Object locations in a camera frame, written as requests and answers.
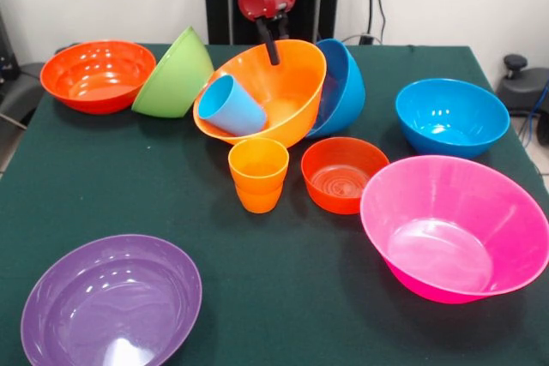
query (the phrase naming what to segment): pink bowl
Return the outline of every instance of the pink bowl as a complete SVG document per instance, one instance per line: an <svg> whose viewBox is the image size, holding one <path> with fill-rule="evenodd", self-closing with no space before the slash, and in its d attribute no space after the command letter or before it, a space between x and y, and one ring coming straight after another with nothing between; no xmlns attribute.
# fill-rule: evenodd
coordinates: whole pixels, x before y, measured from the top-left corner
<svg viewBox="0 0 549 366"><path fill-rule="evenodd" d="M470 160L418 156L386 166L366 186L360 215L393 274L435 302L516 291L549 260L549 224L535 200Z"/></svg>

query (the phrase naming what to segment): dark green tablecloth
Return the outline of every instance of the dark green tablecloth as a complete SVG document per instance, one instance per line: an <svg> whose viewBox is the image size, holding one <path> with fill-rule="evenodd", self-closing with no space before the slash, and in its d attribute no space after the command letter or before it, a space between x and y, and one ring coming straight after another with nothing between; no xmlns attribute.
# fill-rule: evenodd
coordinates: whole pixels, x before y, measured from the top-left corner
<svg viewBox="0 0 549 366"><path fill-rule="evenodd" d="M157 57L166 50L150 48ZM209 50L219 66L243 48ZM468 48L351 52L367 99L345 134L391 160L413 155L394 110L403 86L441 76L488 87ZM299 170L310 144L290 150L278 207L251 215L232 186L229 146L201 135L191 116L93 117L45 97L0 181L0 363L25 363L21 311L51 264L100 237L146 233L187 251L202 274L200 316L171 365L549 364L549 272L523 291L464 306L415 296L390 274L358 216L311 202ZM512 130L477 160L515 179L549 212Z"/></svg>

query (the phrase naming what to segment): red-orange bowl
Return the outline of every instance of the red-orange bowl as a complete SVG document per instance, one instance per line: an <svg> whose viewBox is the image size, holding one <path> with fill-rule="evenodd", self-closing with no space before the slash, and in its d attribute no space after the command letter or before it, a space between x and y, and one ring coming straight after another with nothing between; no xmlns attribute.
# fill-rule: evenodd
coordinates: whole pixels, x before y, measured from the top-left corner
<svg viewBox="0 0 549 366"><path fill-rule="evenodd" d="M153 53L143 46L101 40L60 51L45 64L40 81L68 107L106 115L133 103L155 65Z"/></svg>
<svg viewBox="0 0 549 366"><path fill-rule="evenodd" d="M331 137L318 141L301 158L301 172L311 199L337 214L360 213L368 181L386 165L387 156L367 141Z"/></svg>

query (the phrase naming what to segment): lime green bowl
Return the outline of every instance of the lime green bowl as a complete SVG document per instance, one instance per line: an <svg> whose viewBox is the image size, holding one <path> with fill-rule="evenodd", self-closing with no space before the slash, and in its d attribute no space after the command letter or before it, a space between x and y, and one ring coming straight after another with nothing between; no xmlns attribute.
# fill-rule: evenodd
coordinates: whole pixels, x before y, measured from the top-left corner
<svg viewBox="0 0 549 366"><path fill-rule="evenodd" d="M131 110L154 117L183 117L213 73L204 43L188 27L160 59Z"/></svg>

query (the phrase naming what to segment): magenta bowl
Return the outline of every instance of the magenta bowl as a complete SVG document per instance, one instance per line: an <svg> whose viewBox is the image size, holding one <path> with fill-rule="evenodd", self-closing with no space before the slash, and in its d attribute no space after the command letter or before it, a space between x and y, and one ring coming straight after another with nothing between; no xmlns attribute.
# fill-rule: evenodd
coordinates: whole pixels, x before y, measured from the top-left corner
<svg viewBox="0 0 549 366"><path fill-rule="evenodd" d="M549 224L535 200L470 160L418 156L386 166L368 182L360 215L393 274L435 302L516 291L549 260Z"/></svg>
<svg viewBox="0 0 549 366"><path fill-rule="evenodd" d="M55 263L28 297L21 341L35 366L160 365L194 326L202 283L173 244L106 237Z"/></svg>

